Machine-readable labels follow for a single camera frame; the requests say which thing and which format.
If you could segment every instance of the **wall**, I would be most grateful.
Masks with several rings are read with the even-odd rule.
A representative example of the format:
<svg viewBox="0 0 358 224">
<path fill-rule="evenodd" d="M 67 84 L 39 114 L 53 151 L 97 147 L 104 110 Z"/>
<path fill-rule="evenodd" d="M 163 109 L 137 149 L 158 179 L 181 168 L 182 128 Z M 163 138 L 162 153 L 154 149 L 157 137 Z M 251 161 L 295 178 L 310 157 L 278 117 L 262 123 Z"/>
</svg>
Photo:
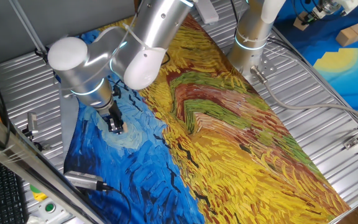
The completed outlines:
<svg viewBox="0 0 358 224">
<path fill-rule="evenodd" d="M 129 0 L 19 0 L 19 3 L 45 45 L 134 14 L 134 2 Z M 34 49 L 9 1 L 0 0 L 0 63 Z"/>
</svg>

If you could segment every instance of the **white robotic arm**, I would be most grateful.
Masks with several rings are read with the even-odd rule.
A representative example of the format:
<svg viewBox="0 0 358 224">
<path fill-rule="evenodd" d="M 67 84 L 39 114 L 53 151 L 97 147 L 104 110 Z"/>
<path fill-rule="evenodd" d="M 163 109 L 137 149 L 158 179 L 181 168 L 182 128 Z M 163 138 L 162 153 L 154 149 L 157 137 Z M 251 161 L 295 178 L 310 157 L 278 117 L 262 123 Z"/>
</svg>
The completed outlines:
<svg viewBox="0 0 358 224">
<path fill-rule="evenodd" d="M 50 66 L 62 79 L 62 88 L 84 104 L 94 107 L 114 133 L 123 132 L 121 112 L 106 76 L 114 72 L 131 89 L 149 86 L 157 77 L 165 52 L 192 0 L 143 0 L 136 25 L 111 27 L 90 45 L 67 37 L 54 43 L 48 53 Z"/>
</svg>

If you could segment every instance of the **blue painting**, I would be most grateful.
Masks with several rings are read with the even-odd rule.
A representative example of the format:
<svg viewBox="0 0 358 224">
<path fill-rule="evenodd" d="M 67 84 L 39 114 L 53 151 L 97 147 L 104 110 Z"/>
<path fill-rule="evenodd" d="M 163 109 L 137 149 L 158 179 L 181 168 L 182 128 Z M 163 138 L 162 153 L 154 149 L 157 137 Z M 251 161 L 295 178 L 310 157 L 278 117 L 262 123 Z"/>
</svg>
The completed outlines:
<svg viewBox="0 0 358 224">
<path fill-rule="evenodd" d="M 65 172 L 98 175 L 120 190 L 131 203 L 131 223 L 203 223 L 197 200 L 184 186 L 162 138 L 166 124 L 154 116 L 136 91 L 118 86 L 121 97 L 115 99 L 128 132 L 110 133 L 96 110 L 80 103 Z M 111 223 L 127 223 L 129 209 L 122 196 L 116 192 L 88 193 Z"/>
</svg>

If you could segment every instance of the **black keyboard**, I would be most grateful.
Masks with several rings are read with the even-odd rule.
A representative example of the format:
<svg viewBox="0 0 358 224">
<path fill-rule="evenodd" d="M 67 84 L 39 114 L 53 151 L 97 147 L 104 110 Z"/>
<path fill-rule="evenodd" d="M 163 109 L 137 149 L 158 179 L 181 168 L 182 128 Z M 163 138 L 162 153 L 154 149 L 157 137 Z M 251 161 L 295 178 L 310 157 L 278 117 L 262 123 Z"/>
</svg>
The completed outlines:
<svg viewBox="0 0 358 224">
<path fill-rule="evenodd" d="M 27 223 L 24 205 L 20 177 L 0 164 L 0 223 Z"/>
</svg>

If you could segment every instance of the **painting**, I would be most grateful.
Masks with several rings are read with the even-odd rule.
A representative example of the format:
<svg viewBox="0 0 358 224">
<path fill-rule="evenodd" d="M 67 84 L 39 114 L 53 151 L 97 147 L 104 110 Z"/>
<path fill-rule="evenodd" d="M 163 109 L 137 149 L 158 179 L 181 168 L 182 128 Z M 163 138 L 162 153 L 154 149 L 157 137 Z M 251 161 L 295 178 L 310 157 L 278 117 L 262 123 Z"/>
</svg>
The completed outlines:
<svg viewBox="0 0 358 224">
<path fill-rule="evenodd" d="M 168 53 L 144 90 L 112 74 L 127 132 L 109 133 L 80 104 L 65 171 L 99 175 L 120 190 L 131 223 L 328 223 L 349 210 L 191 16 Z M 111 223 L 128 222 L 118 193 L 88 197 Z"/>
</svg>

